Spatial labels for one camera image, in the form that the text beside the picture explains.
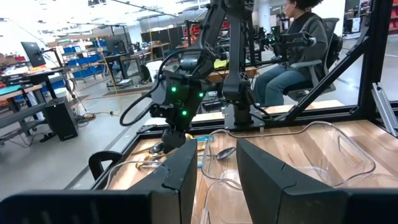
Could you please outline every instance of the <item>curly hair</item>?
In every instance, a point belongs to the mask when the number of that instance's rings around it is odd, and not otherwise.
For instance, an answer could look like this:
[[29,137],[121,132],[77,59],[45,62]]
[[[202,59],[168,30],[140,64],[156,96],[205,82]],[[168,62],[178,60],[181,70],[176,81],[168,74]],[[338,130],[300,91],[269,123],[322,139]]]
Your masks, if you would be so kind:
[[319,5],[323,0],[289,0],[291,3],[296,2],[296,7],[301,10],[313,8]]

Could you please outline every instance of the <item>chair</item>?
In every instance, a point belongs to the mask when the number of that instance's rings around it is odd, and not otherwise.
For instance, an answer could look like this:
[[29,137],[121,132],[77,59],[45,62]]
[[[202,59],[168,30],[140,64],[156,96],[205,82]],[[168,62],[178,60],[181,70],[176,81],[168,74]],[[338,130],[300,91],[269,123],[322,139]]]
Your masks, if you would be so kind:
[[[311,73],[311,80],[297,83],[291,86],[288,86],[284,90],[284,95],[289,96],[291,99],[294,101],[300,101],[302,98],[304,98],[310,90],[312,90],[315,86],[318,85],[319,80],[317,77],[317,74],[315,73],[314,67],[318,64],[323,64],[323,69],[325,71],[325,76],[329,75],[329,69],[326,66],[326,61],[327,61],[327,56],[330,50],[330,44],[331,40],[333,38],[333,34],[335,31],[335,27],[337,25],[337,22],[339,19],[337,18],[327,18],[323,20],[323,23],[325,24],[326,28],[326,35],[328,37],[328,50],[325,53],[325,56],[323,56],[323,60],[314,60],[314,61],[309,61],[309,62],[298,62],[292,64],[290,67],[292,68],[303,68],[303,67],[308,67]],[[335,91],[336,87],[334,84],[330,85],[322,94],[324,93],[329,93],[331,91]]]

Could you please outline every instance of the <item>floor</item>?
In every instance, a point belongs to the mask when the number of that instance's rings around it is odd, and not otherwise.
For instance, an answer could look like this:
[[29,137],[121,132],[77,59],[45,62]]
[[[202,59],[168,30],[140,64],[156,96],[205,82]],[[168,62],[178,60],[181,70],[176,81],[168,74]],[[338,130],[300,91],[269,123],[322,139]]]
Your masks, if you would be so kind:
[[[355,40],[345,41],[341,56],[347,53],[353,46]],[[384,59],[384,70],[382,73],[382,84],[390,100],[398,100],[396,83],[396,69],[398,65],[398,36],[390,36],[386,57]],[[317,101],[338,100],[344,105],[355,105],[358,100],[359,80],[361,76],[362,58],[358,59],[342,76],[335,82],[336,91],[320,96]],[[126,95],[120,97],[100,98],[108,92],[106,82],[108,78],[97,76],[97,80],[89,78],[86,83],[78,81],[76,94],[87,96],[83,103],[78,105],[78,110],[87,112],[109,112],[118,114],[120,109],[127,108],[139,95]],[[145,99],[131,111],[127,120],[132,120],[150,102]],[[295,103],[289,98],[285,104]],[[79,129],[79,136],[68,141],[61,142],[55,137],[40,143],[41,136],[34,138],[31,147],[22,147],[12,142],[6,142],[0,146],[0,200],[21,191],[30,189],[88,189],[94,180],[87,168],[88,158],[98,151],[120,152],[126,144],[134,137],[136,131],[149,118],[144,117],[134,126],[125,128],[119,125],[119,116],[99,114],[89,125]],[[0,134],[6,133],[18,127],[17,124],[0,130]],[[35,132],[45,133],[49,127],[42,125]],[[22,135],[26,143],[31,139]],[[21,137],[13,139],[15,143],[24,145]]]

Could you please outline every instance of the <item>metal spoon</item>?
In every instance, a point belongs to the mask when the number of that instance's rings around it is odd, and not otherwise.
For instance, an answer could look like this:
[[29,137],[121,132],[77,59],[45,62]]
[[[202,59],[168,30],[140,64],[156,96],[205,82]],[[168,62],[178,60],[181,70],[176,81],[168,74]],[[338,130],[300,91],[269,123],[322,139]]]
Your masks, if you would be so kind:
[[223,160],[228,158],[230,155],[232,155],[236,151],[236,147],[229,147],[221,152],[217,153],[216,155],[216,160]]

